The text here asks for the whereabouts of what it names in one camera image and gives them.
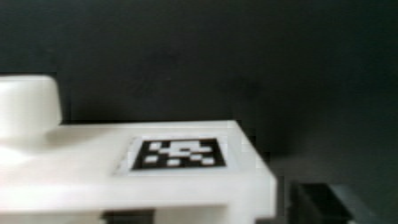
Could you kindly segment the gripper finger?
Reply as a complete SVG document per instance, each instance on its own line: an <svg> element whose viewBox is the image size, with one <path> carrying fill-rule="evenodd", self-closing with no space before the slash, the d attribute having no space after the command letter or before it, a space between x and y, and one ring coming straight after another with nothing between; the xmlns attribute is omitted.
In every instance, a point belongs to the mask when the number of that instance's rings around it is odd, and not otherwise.
<svg viewBox="0 0 398 224"><path fill-rule="evenodd" d="M345 185L295 185L295 224L380 224L380 219Z"/></svg>

